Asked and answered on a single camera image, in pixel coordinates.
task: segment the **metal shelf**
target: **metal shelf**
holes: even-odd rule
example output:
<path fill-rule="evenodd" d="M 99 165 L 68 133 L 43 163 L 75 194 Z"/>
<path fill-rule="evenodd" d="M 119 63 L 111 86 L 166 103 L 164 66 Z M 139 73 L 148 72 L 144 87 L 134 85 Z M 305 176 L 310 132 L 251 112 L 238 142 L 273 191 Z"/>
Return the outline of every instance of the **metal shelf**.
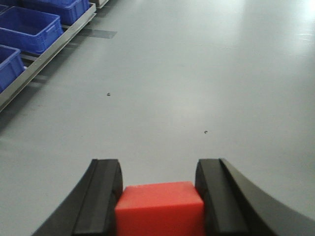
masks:
<path fill-rule="evenodd" d="M 60 36 L 43 54 L 38 57 L 22 55 L 33 61 L 30 66 L 0 93 L 0 112 L 28 85 L 28 83 L 64 48 L 67 43 L 96 15 L 95 3 Z"/>
<path fill-rule="evenodd" d="M 90 0 L 90 2 L 93 2 L 96 4 L 97 8 L 103 8 L 105 4 L 108 3 L 109 0 Z"/>

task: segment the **red cube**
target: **red cube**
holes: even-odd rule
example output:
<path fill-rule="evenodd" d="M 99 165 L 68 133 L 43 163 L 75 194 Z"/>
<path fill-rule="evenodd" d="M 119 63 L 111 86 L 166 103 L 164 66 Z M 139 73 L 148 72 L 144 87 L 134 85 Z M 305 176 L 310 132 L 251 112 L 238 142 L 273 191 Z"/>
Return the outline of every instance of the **red cube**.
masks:
<path fill-rule="evenodd" d="M 204 203 L 191 182 L 129 186 L 115 213 L 117 236 L 205 236 Z"/>

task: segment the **blue crate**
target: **blue crate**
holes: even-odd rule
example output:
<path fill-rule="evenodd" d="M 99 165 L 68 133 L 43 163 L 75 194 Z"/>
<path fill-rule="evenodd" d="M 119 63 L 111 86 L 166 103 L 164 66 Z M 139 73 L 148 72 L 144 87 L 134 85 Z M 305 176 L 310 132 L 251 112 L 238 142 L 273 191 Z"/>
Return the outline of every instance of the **blue crate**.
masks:
<path fill-rule="evenodd" d="M 59 15 L 64 25 L 72 25 L 89 9 L 89 0 L 76 0 L 69 6 L 56 6 L 37 0 L 23 0 L 23 3 L 26 8 Z"/>
<path fill-rule="evenodd" d="M 0 4 L 7 6 L 20 6 L 21 0 L 0 0 Z"/>
<path fill-rule="evenodd" d="M 60 16 L 11 7 L 0 15 L 0 44 L 42 54 L 63 33 Z"/>
<path fill-rule="evenodd" d="M 0 93 L 24 71 L 20 52 L 17 48 L 0 45 Z"/>
<path fill-rule="evenodd" d="M 68 7 L 76 0 L 32 0 L 31 2 L 51 4 L 56 6 Z"/>
<path fill-rule="evenodd" d="M 8 8 L 9 8 L 8 6 L 0 5 L 0 13 L 2 13 L 5 10 L 7 10 Z"/>

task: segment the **blue plastic bin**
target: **blue plastic bin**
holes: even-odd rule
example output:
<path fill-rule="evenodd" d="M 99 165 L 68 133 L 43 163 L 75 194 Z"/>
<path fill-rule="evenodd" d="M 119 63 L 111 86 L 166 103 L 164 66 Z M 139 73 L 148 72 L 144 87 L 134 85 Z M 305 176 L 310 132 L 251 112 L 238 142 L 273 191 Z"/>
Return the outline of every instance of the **blue plastic bin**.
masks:
<path fill-rule="evenodd" d="M 32 0 L 32 2 L 52 4 L 56 6 L 67 7 L 75 2 L 75 0 Z"/>
<path fill-rule="evenodd" d="M 23 71 L 20 50 L 0 45 L 0 93 L 2 93 Z"/>
<path fill-rule="evenodd" d="M 42 54 L 63 33 L 60 16 L 11 7 L 0 15 L 0 44 Z"/>
<path fill-rule="evenodd" d="M 21 0 L 0 0 L 0 4 L 7 6 L 20 6 Z"/>
<path fill-rule="evenodd" d="M 7 10 L 8 8 L 9 8 L 8 6 L 0 5 L 0 13 L 2 13 L 5 10 Z"/>
<path fill-rule="evenodd" d="M 68 6 L 56 6 L 37 0 L 23 0 L 23 3 L 24 7 L 59 15 L 64 25 L 72 25 L 89 9 L 89 0 L 76 0 Z"/>

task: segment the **epoxy floor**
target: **epoxy floor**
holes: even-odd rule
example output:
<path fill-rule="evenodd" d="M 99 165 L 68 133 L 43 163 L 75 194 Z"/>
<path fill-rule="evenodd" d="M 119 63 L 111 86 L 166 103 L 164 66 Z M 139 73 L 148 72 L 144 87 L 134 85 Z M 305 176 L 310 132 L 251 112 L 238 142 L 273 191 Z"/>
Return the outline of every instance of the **epoxy floor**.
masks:
<path fill-rule="evenodd" d="M 226 158 L 315 219 L 314 0 L 111 0 L 86 29 L 0 113 L 1 236 L 31 235 L 92 158 L 125 186 Z"/>

